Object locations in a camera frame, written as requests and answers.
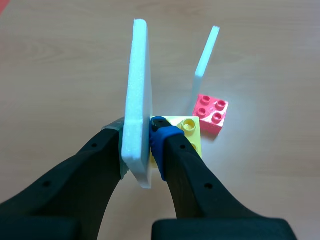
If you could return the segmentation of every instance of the red object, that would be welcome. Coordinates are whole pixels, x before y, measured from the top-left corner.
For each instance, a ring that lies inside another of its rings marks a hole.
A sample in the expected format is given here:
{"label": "red object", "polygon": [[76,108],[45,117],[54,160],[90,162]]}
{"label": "red object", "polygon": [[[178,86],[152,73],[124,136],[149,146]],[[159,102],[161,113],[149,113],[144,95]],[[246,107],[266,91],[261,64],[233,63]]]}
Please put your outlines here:
{"label": "red object", "polygon": [[10,0],[0,0],[0,14],[3,12],[3,10],[6,8],[7,4],[10,2]]}
{"label": "red object", "polygon": [[199,94],[192,116],[200,118],[201,130],[218,135],[224,125],[228,105],[227,101]]}

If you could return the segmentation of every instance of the yellow lego duplo brick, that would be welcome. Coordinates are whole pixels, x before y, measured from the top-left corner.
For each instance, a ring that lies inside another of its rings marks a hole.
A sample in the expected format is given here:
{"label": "yellow lego duplo brick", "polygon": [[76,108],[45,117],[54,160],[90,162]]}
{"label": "yellow lego duplo brick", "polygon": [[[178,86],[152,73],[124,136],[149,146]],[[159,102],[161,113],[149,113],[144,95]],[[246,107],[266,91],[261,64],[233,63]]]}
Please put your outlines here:
{"label": "yellow lego duplo brick", "polygon": [[[196,152],[202,158],[200,120],[197,116],[164,116],[172,125],[184,131],[185,137],[189,140]],[[157,163],[150,152],[150,163],[152,168],[157,169]]]}

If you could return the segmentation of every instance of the lego stud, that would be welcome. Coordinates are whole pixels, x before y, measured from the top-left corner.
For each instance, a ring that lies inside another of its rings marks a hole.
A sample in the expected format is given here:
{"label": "lego stud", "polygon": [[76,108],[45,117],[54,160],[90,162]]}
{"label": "lego stud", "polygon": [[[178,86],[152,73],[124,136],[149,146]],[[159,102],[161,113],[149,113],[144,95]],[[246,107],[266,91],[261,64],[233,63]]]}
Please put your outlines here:
{"label": "lego stud", "polygon": [[204,108],[199,108],[196,111],[196,115],[201,119],[203,119],[206,116],[206,113],[207,113],[207,111]]}
{"label": "lego stud", "polygon": [[215,104],[215,108],[219,111],[222,111],[226,106],[226,102],[219,100],[216,104]]}
{"label": "lego stud", "polygon": [[216,112],[215,114],[213,114],[213,116],[212,116],[212,121],[213,121],[215,124],[220,123],[221,120],[222,120],[222,115],[221,115],[219,112]]}
{"label": "lego stud", "polygon": [[209,96],[203,96],[200,101],[201,101],[201,103],[203,105],[207,106],[210,103],[210,97]]}
{"label": "lego stud", "polygon": [[194,150],[197,151],[197,146],[194,143],[191,143],[192,147],[194,148]]}
{"label": "lego stud", "polygon": [[196,122],[190,118],[185,119],[181,124],[181,129],[186,135],[191,135],[196,130]]}

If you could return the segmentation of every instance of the table surface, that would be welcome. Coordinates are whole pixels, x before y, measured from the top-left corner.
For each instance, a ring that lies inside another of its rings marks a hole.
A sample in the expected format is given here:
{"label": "table surface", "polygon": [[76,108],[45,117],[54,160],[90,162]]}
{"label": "table surface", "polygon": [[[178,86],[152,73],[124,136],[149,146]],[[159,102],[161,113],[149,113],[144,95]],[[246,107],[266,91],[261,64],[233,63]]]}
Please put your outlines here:
{"label": "table surface", "polygon": [[[318,0],[15,0],[0,17],[0,201],[75,154],[124,115],[134,18],[149,29],[153,112],[183,116],[213,25],[201,93],[229,101],[203,160],[257,213],[320,235]],[[174,218],[160,174],[115,190],[99,239],[151,239]]]}

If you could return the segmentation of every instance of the white foam board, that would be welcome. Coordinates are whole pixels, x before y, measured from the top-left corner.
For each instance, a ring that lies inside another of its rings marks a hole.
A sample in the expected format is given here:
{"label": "white foam board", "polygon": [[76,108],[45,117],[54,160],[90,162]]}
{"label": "white foam board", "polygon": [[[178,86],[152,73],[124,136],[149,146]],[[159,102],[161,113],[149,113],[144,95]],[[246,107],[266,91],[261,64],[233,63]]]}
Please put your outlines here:
{"label": "white foam board", "polygon": [[194,77],[193,77],[193,84],[192,84],[192,92],[191,92],[191,100],[189,109],[187,112],[188,116],[192,116],[192,112],[197,102],[198,94],[200,92],[200,87],[202,84],[203,77],[205,75],[211,54],[213,52],[214,46],[216,44],[218,34],[220,31],[220,27],[213,26],[211,32],[209,34],[208,40],[204,46],[202,55],[200,57],[198,66],[196,67]]}
{"label": "white foam board", "polygon": [[148,26],[133,22],[121,156],[141,185],[151,188],[149,126],[152,116]]}

